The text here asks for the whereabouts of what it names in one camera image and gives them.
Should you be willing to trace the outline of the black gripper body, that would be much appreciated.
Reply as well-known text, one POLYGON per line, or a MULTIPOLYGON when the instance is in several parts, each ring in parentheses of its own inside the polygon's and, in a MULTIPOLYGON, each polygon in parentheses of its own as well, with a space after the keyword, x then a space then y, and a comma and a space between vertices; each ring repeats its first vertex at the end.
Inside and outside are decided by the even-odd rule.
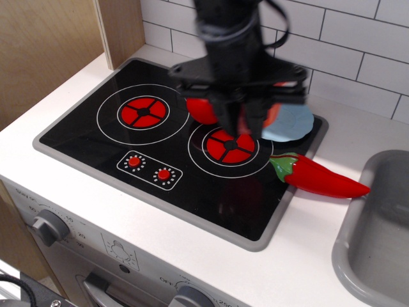
POLYGON ((168 74, 187 97, 204 98, 213 90, 242 90, 268 102, 304 104, 304 68, 271 56, 283 42, 205 43, 207 55, 172 66, 168 74))

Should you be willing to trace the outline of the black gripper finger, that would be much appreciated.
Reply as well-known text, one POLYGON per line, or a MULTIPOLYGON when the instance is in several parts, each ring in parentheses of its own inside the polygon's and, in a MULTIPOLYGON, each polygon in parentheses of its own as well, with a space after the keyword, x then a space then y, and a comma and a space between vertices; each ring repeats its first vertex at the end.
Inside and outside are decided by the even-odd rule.
POLYGON ((231 136, 237 136, 240 104, 234 100, 211 96, 210 104, 220 126, 231 136))
POLYGON ((244 104, 244 121, 246 133, 255 140, 261 138, 263 123, 268 117, 271 103, 264 97, 251 97, 244 104))

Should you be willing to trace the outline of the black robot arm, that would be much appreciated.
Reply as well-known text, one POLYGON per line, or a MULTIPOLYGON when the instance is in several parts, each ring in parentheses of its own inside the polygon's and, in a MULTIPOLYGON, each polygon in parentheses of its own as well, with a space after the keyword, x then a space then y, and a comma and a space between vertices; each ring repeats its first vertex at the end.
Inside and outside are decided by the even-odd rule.
POLYGON ((305 103, 306 69, 267 53, 286 43, 288 17, 276 2, 269 1, 286 27, 280 39, 264 43, 259 1, 194 4, 196 31, 207 54, 171 67, 168 74, 183 97, 207 100, 228 134, 238 136, 246 128, 253 139, 259 139, 272 106, 305 103))

